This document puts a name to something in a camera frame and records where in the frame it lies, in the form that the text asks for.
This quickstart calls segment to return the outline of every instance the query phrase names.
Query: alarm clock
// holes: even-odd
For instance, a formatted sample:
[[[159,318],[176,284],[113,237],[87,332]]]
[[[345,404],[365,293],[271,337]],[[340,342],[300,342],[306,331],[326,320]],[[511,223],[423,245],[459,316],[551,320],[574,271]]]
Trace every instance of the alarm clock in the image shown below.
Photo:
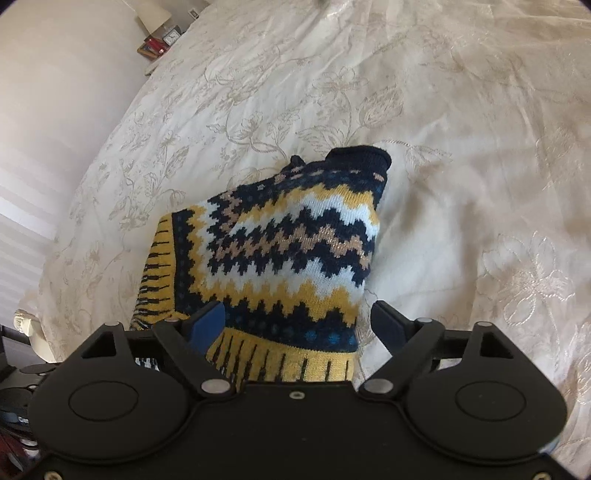
[[[179,38],[181,38],[181,29],[177,26],[177,27],[174,27],[171,30],[167,31],[163,35],[162,40],[164,40],[166,45],[171,46]]]

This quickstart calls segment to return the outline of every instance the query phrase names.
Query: wall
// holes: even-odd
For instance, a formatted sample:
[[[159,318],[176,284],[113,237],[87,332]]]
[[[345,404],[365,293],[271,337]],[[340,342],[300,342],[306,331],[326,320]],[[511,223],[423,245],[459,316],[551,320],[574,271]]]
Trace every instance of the wall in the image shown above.
[[[72,194],[145,82],[123,0],[17,0],[0,16],[0,323],[11,326]]]

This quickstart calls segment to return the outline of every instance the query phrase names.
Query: lampshade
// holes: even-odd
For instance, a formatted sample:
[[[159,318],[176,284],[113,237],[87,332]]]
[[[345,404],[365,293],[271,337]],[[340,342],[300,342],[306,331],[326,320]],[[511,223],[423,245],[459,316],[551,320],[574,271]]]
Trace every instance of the lampshade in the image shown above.
[[[172,17],[168,10],[150,0],[142,2],[135,12],[150,34],[162,27]]]

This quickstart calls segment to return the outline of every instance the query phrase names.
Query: bed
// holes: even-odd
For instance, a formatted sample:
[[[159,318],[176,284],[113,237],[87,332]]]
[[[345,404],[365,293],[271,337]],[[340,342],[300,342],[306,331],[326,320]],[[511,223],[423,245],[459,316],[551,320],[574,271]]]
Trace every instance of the bed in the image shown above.
[[[359,318],[383,299],[497,324],[557,385],[555,450],[591,473],[591,13],[576,0],[217,0],[163,57],[89,167],[40,284],[59,359],[129,324],[161,215],[293,154],[392,157]]]

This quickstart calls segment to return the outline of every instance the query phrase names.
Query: patterned sweater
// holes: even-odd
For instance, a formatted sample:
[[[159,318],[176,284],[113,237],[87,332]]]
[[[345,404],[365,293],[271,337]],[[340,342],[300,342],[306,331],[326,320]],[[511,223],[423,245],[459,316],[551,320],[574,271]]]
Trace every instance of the patterned sweater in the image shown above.
[[[232,381],[350,380],[390,164],[363,146],[293,156],[270,179],[165,215],[132,327],[220,300],[225,328],[206,358]]]

